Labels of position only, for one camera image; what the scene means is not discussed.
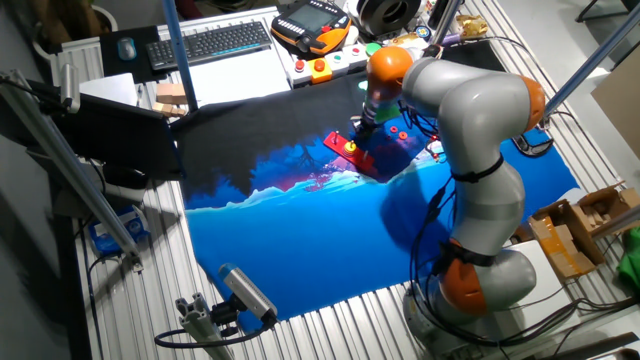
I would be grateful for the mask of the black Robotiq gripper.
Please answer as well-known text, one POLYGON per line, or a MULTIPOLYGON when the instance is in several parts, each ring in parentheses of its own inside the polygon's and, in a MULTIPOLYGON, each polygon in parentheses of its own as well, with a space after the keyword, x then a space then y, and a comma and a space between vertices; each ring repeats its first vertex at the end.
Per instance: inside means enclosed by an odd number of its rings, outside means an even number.
POLYGON ((365 133, 366 138, 371 138, 375 135, 379 125, 366 116, 361 116, 357 119, 357 127, 354 129, 356 137, 363 137, 365 133))

